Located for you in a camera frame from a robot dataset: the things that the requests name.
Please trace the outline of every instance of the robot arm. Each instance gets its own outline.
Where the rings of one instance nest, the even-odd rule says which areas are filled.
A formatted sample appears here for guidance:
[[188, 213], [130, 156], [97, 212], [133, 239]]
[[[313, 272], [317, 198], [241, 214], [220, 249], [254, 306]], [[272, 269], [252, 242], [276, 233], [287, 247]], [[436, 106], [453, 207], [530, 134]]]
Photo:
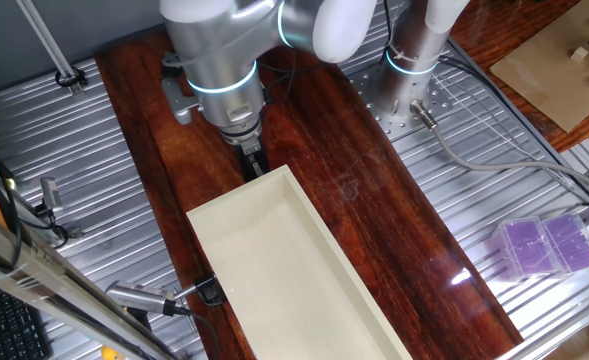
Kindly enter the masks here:
[[285, 45], [340, 62], [359, 47], [376, 0], [161, 0], [160, 11], [196, 100], [174, 99], [177, 119], [189, 122], [198, 106], [237, 152], [246, 180], [269, 171], [261, 141], [264, 105], [256, 58]]

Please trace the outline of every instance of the gray cable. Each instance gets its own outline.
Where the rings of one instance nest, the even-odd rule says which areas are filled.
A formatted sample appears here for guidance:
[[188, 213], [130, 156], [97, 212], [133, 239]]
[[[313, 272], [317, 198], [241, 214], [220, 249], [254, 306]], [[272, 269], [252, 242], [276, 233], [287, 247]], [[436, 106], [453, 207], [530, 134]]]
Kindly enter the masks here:
[[463, 167], [466, 167], [468, 169], [471, 169], [471, 170], [500, 171], [500, 170], [518, 169], [518, 168], [524, 168], [524, 167], [540, 167], [540, 168], [545, 168], [545, 169], [557, 170], [557, 171], [572, 175], [572, 176], [576, 177], [577, 179], [583, 181], [587, 185], [589, 185], [589, 178], [587, 176], [581, 174], [580, 172], [570, 169], [570, 168], [567, 168], [563, 165], [553, 164], [553, 163], [549, 163], [549, 162], [545, 162], [545, 161], [522, 161], [522, 162], [511, 163], [511, 164], [495, 164], [495, 165], [474, 164], [469, 161], [466, 161], [465, 159], [460, 158], [458, 155], [456, 155], [454, 153], [454, 151], [452, 151], [452, 149], [445, 142], [445, 139], [443, 139], [443, 135], [441, 135], [441, 132], [438, 129], [438, 127], [433, 128], [432, 133], [434, 133], [434, 136], [436, 137], [438, 142], [443, 147], [443, 150], [445, 150], [445, 152], [450, 155], [452, 160], [454, 160], [457, 164], [459, 164]]

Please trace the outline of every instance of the blue led ring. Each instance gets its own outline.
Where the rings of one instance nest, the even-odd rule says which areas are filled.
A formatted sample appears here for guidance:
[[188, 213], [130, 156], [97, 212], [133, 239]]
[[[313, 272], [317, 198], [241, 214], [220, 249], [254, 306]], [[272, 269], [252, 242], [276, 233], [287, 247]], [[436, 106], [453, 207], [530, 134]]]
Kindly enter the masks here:
[[278, 7], [278, 34], [281, 36], [281, 40], [283, 40], [285, 45], [293, 48], [294, 46], [287, 42], [285, 33], [283, 32], [283, 7], [285, 7], [285, 0], [281, 1], [281, 5]]
[[430, 68], [428, 70], [425, 70], [425, 71], [409, 71], [409, 70], [405, 70], [402, 67], [394, 64], [394, 62], [392, 61], [392, 58], [390, 58], [390, 52], [389, 51], [387, 51], [387, 54], [386, 55], [387, 55], [387, 61], [390, 62], [390, 65], [392, 65], [392, 67], [396, 71], [402, 72], [403, 74], [407, 74], [407, 75], [424, 75], [424, 74], [430, 73], [430, 72], [432, 72], [432, 70], [434, 70], [434, 68], [436, 68], [436, 65], [438, 64], [438, 63], [434, 64], [434, 66], [432, 66], [432, 68]]
[[192, 89], [194, 89], [198, 92], [202, 92], [205, 94], [222, 94], [222, 93], [226, 93], [228, 91], [232, 91], [234, 89], [238, 89], [239, 87], [243, 86], [243, 84], [245, 84], [246, 82], [248, 82], [252, 78], [252, 76], [254, 75], [255, 72], [256, 72], [256, 61], [254, 61], [254, 65], [252, 66], [252, 70], [250, 70], [250, 72], [243, 78], [243, 80], [241, 80], [233, 85], [226, 86], [226, 87], [220, 88], [220, 89], [202, 88], [200, 86], [194, 85], [189, 79], [187, 80], [187, 82], [190, 84]]

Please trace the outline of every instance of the black cable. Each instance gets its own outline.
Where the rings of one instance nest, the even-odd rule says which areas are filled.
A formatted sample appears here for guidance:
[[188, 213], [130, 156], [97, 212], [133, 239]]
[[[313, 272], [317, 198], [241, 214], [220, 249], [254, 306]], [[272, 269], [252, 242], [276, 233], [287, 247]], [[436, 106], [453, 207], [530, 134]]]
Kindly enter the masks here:
[[54, 218], [53, 216], [50, 217], [50, 223], [47, 226], [43, 226], [43, 225], [37, 225], [37, 224], [33, 224], [27, 220], [21, 219], [21, 221], [23, 222], [23, 224], [34, 228], [34, 229], [39, 229], [39, 230], [54, 230], [54, 231], [58, 231], [60, 233], [60, 236], [63, 237], [63, 242], [60, 243], [59, 245], [53, 246], [53, 249], [60, 249], [63, 246], [67, 245], [67, 243], [69, 242], [69, 233], [67, 232], [67, 229], [65, 229], [64, 227], [57, 225], [56, 224], [56, 218]]
[[[290, 91], [292, 90], [292, 83], [293, 83], [293, 81], [294, 81], [294, 76], [295, 76], [295, 75], [299, 75], [299, 74], [303, 74], [303, 73], [311, 72], [311, 71], [314, 71], [314, 70], [316, 70], [316, 69], [318, 69], [318, 68], [321, 68], [321, 67], [323, 67], [323, 66], [325, 66], [325, 65], [326, 65], [326, 64], [325, 64], [324, 62], [320, 62], [320, 63], [318, 63], [318, 64], [316, 64], [316, 65], [314, 65], [314, 66], [310, 66], [310, 67], [307, 67], [307, 68], [303, 68], [303, 69], [301, 69], [301, 70], [294, 70], [294, 71], [292, 71], [292, 70], [288, 70], [286, 75], [283, 75], [283, 76], [279, 77], [279, 78], [278, 78], [278, 79], [276, 79], [276, 80], [275, 80], [273, 83], [271, 83], [271, 84], [270, 84], [268, 87], [266, 87], [266, 88], [265, 88], [266, 97], [267, 97], [267, 98], [268, 98], [268, 100], [269, 100], [269, 99], [271, 99], [271, 91], [272, 91], [272, 89], [274, 88], [274, 86], [278, 85], [278, 84], [279, 84], [279, 83], [281, 83], [282, 81], [285, 81], [285, 80], [287, 80], [287, 79], [290, 79], [290, 82], [289, 82], [289, 84], [288, 84], [288, 86], [287, 86], [287, 90], [285, 91], [285, 95], [283, 95], [283, 99], [282, 99], [281, 101], [278, 101], [278, 102], [267, 101], [267, 102], [268, 102], [268, 104], [273, 104], [273, 105], [274, 105], [274, 104], [279, 104], [279, 103], [282, 103], [283, 101], [285, 101], [285, 99], [286, 99], [286, 98], [287, 98], [287, 96], [289, 95]], [[282, 69], [277, 69], [277, 68], [273, 68], [273, 69], [275, 69], [275, 70], [273, 70], [273, 71], [275, 71], [275, 72], [284, 72]]]
[[272, 104], [274, 104], [274, 105], [280, 104], [283, 101], [285, 101], [285, 99], [287, 99], [287, 96], [290, 94], [290, 91], [292, 90], [292, 84], [294, 83], [294, 76], [296, 76], [296, 49], [294, 49], [293, 54], [292, 54], [292, 71], [290, 72], [290, 82], [287, 84], [287, 89], [285, 90], [285, 94], [283, 95], [283, 98], [280, 101], [272, 102]]
[[390, 6], [387, 0], [383, 0], [383, 7], [385, 8], [385, 20], [387, 21], [387, 43], [385, 43], [385, 47], [383, 48], [383, 56], [381, 56], [381, 60], [378, 62], [379, 65], [383, 63], [385, 53], [390, 47], [390, 41], [392, 41], [392, 20], [390, 19]]
[[[318, 63], [318, 64], [316, 64], [314, 66], [310, 66], [310, 67], [302, 68], [300, 70], [296, 70], [295, 73], [296, 74], [306, 73], [306, 72], [309, 72], [309, 71], [312, 71], [312, 70], [316, 70], [316, 69], [318, 69], [319, 67], [321, 67], [323, 65], [325, 65], [325, 63], [324, 62], [320, 62], [320, 63]], [[263, 64], [263, 63], [258, 63], [258, 66], [260, 66], [262, 68], [265, 68], [267, 70], [272, 70], [274, 72], [280, 72], [280, 73], [285, 73], [285, 74], [289, 74], [289, 73], [292, 72], [292, 69], [279, 69], [277, 67], [273, 67], [273, 66], [266, 65], [266, 64]]]
[[210, 329], [210, 332], [212, 333], [212, 338], [214, 339], [214, 346], [215, 346], [215, 351], [216, 351], [216, 353], [215, 353], [216, 356], [214, 357], [214, 360], [220, 360], [221, 359], [221, 348], [219, 347], [218, 336], [216, 336], [216, 330], [214, 330], [214, 327], [212, 326], [212, 324], [209, 321], [207, 321], [206, 318], [202, 317], [201, 315], [194, 314], [191, 310], [180, 307], [180, 306], [176, 306], [174, 308], [174, 312], [179, 315], [192, 316], [196, 320], [205, 324]]
[[[451, 66], [451, 67], [454, 67], [454, 68], [456, 68], [456, 69], [459, 69], [459, 70], [461, 70], [461, 71], [463, 71], [463, 72], [465, 72], [465, 73], [467, 73], [467, 74], [469, 74], [469, 75], [473, 76], [474, 78], [476, 78], [478, 81], [480, 81], [481, 83], [483, 83], [483, 85], [485, 85], [485, 87], [486, 87], [487, 89], [489, 89], [489, 90], [490, 90], [490, 91], [491, 91], [491, 92], [492, 92], [492, 93], [493, 93], [493, 94], [496, 96], [496, 98], [498, 99], [498, 101], [500, 101], [500, 102], [502, 102], [502, 103], [503, 103], [503, 105], [505, 106], [505, 108], [506, 108], [506, 109], [508, 109], [508, 110], [509, 110], [509, 111], [512, 113], [512, 115], [514, 115], [514, 117], [515, 117], [516, 119], [520, 119], [520, 115], [519, 115], [519, 114], [516, 112], [516, 110], [514, 110], [514, 109], [512, 108], [512, 106], [511, 106], [511, 104], [509, 104], [509, 103], [507, 102], [507, 100], [505, 100], [505, 99], [503, 98], [503, 96], [502, 96], [503, 94], [501, 94], [501, 92], [500, 92], [500, 91], [499, 91], [497, 88], [495, 88], [495, 87], [494, 87], [494, 84], [493, 84], [491, 81], [489, 81], [487, 78], [485, 78], [485, 76], [483, 76], [483, 74], [481, 74], [481, 73], [480, 73], [478, 70], [476, 70], [476, 69], [475, 69], [475, 68], [473, 68], [472, 66], [470, 66], [470, 65], [468, 65], [468, 64], [466, 64], [466, 63], [464, 63], [464, 62], [462, 62], [462, 61], [460, 61], [460, 60], [458, 60], [458, 59], [455, 59], [455, 58], [453, 58], [453, 57], [450, 57], [450, 56], [445, 56], [445, 55], [442, 55], [442, 56], [440, 56], [440, 57], [439, 57], [439, 62], [441, 62], [441, 63], [444, 63], [444, 64], [446, 64], [446, 65], [449, 65], [449, 66]], [[587, 188], [586, 188], [586, 187], [583, 185], [583, 183], [582, 183], [582, 182], [578, 181], [578, 179], [576, 179], [576, 178], [575, 178], [574, 176], [572, 176], [572, 175], [567, 175], [567, 176], [568, 176], [570, 179], [572, 179], [572, 181], [574, 181], [574, 183], [575, 183], [575, 184], [576, 184], [576, 185], [577, 185], [579, 188], [581, 188], [581, 189], [583, 190], [583, 192], [584, 192], [584, 193], [585, 193], [585, 194], [586, 194], [586, 195], [589, 197], [589, 190], [588, 190], [588, 189], [587, 189]]]

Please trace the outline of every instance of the cardboard sheet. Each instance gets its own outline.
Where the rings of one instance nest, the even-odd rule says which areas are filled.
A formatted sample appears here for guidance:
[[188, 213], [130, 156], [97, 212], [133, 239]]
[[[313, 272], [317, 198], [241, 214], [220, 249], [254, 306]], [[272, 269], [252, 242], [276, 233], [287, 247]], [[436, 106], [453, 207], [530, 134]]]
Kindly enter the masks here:
[[589, 52], [589, 0], [583, 0], [490, 71], [532, 105], [570, 131], [589, 115], [589, 53], [581, 63], [570, 57]]

